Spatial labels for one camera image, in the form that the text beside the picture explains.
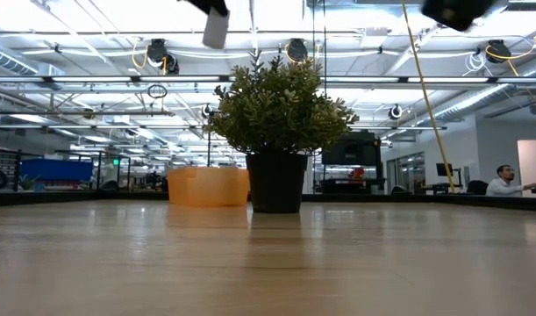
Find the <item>black pot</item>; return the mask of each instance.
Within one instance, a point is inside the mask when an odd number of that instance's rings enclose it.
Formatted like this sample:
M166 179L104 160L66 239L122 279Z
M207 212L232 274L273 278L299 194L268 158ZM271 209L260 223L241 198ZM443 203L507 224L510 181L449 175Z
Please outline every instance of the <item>black pot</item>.
M303 154L248 155L254 212L299 212L307 160Z

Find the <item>green plant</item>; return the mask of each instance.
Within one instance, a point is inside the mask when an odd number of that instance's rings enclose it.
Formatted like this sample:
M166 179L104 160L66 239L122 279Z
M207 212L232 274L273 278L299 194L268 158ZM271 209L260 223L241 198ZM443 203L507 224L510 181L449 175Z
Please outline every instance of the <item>green plant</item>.
M38 180L38 178L35 177L33 179L28 179L28 175L24 175L24 176L21 176L18 180L19 180L18 183L20 184L22 189L29 190L33 187L33 185L36 183L36 180Z
M321 66L312 59L283 64L277 56L267 67L251 54L252 69L236 66L230 89L218 86L218 111L207 130L226 137L246 154L297 154L332 145L358 117L318 92Z

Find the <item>ceiling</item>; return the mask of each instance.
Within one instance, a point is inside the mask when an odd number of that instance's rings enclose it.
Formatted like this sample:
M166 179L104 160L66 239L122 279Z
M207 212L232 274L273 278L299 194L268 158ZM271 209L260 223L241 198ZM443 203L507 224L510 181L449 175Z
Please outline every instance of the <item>ceiling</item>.
M204 47L202 37L207 16L191 4L175 0L48 0L46 5L50 13L41 10L31 0L14 0L11 5L8 0L0 0L0 47L26 64L33 67L50 64L65 75L161 75L159 68L148 63L144 68L138 68L132 59L138 64L143 63L145 46L150 40L165 39L168 51L180 65L180 75L228 75L232 67L249 64L247 52L254 47L261 49L263 59L267 60L279 54L280 48L283 48L282 54L285 55L284 47L289 40L299 38L304 40L310 54L318 51L316 57L324 66L322 75L418 75L414 60L403 58L403 54L410 50L410 39L404 17L399 15L400 6L395 2L388 2L393 4L383 7L375 5L379 4L376 0L373 4L363 1L367 5L334 7L334 3L340 3L340 0L328 0L325 14L321 10L324 5L322 1L318 1L314 10L301 0L225 2L231 16L224 50ZM437 27L431 19L422 16L417 5L414 5L416 2L409 2L409 19L421 46L418 53L424 75L509 75L511 69L507 62L481 62L488 40L503 40L513 55L525 54L533 44L536 45L536 11L494 12L476 21L476 26L468 32L456 32ZM482 53L473 57L477 48ZM535 58L536 46L529 54L515 60L514 64L519 70L521 65ZM480 67L472 69L471 62ZM0 75L16 74L0 67ZM128 115L123 118L117 118L119 115L114 114L86 119L63 114L49 118L66 125L111 124L116 119L142 126L193 126L202 123L201 110L206 104L215 107L218 103L211 94L215 85L166 84L169 93L163 102L154 104L152 110L157 112L163 108L175 115L149 113L153 99L146 94L148 87L145 84L129 87L125 84L95 86L96 89L107 90L102 93L90 91L91 87L87 85L68 85L78 91L72 94L72 90L67 89L51 91L33 84L6 83L0 84L0 94L24 98L21 100L23 102L15 99L12 102L28 111L46 111L49 105L53 106L51 109L58 105L56 111L65 113L94 109ZM454 85L431 89L428 93L432 105L439 106L472 89L479 88ZM418 86L359 87L352 84L332 86L327 93L331 97L345 99L347 105L360 115L360 124L364 125L396 124L387 115L389 108L395 104L408 110L404 111L405 121L411 120L412 116L418 119L425 115L425 101ZM493 104L492 111L504 106L504 102ZM16 109L9 107L0 110ZM513 111L493 119L536 119L525 114L516 118L518 113L522 111ZM9 123L14 121L10 118L7 120ZM75 135L93 133L62 130ZM182 148L207 143L201 132L196 130L156 129L151 132L154 136L149 136L149 141L141 135L125 136L122 134L125 132L113 130L106 131L106 137L115 144L124 145L133 142L159 144L157 139ZM213 139L220 140L216 135L213 135ZM102 145L89 139L82 141ZM234 153L229 147L218 147L218 150L219 158L214 159L217 161L224 160L226 154ZM233 158L240 159L235 155L231 156Z

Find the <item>computer monitor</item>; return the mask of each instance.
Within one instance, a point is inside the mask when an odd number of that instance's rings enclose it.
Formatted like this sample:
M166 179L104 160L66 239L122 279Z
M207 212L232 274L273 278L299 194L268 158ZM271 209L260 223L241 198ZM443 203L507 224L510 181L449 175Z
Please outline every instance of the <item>computer monitor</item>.
M451 176L453 175L453 165L449 165L449 171L451 171ZM437 176L447 176L447 170L445 169L445 163L441 162L437 164Z

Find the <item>white shirt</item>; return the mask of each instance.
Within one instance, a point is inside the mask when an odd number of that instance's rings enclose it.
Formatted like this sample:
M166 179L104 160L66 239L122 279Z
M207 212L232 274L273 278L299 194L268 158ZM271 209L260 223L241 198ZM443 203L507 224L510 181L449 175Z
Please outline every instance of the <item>white shirt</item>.
M523 192L522 185L509 185L504 179L498 178L492 180L486 189L487 197L505 197L505 198L521 198Z

